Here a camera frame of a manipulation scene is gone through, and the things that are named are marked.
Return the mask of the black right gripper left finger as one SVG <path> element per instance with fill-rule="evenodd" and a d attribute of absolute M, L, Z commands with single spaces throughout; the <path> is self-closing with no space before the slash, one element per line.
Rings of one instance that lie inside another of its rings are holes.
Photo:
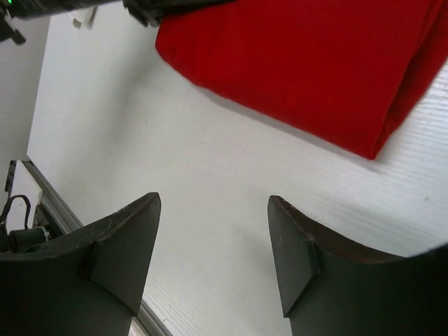
<path fill-rule="evenodd" d="M 1 229 L 2 335 L 127 335 L 161 213 L 150 192 L 69 234 Z"/>

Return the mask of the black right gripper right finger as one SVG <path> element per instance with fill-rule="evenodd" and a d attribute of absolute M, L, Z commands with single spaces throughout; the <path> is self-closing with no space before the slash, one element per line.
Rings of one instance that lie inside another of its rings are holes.
<path fill-rule="evenodd" d="M 269 234 L 294 335 L 446 335 L 447 245 L 401 257 L 359 244 L 273 195 Z"/>

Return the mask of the red t shirt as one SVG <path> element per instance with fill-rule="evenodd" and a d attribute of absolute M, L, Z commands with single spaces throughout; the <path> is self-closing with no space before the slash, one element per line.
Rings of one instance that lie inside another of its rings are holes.
<path fill-rule="evenodd" d="M 367 159 L 447 60 L 446 1 L 234 1 L 167 17 L 191 83 Z"/>

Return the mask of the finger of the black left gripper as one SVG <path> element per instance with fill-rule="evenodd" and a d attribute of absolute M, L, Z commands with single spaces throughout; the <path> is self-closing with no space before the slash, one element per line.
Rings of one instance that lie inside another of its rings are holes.
<path fill-rule="evenodd" d="M 189 13 L 202 8 L 229 3 L 227 0 L 131 0 L 123 1 L 129 14 L 144 27 L 158 27 L 167 15 Z"/>

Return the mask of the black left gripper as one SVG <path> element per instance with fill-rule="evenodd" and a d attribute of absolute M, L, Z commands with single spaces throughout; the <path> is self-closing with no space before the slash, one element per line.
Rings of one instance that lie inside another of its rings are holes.
<path fill-rule="evenodd" d="M 1 0 L 1 42 L 25 43 L 25 37 L 14 26 L 13 18 L 31 20 L 61 13 L 115 3 L 115 0 Z"/>

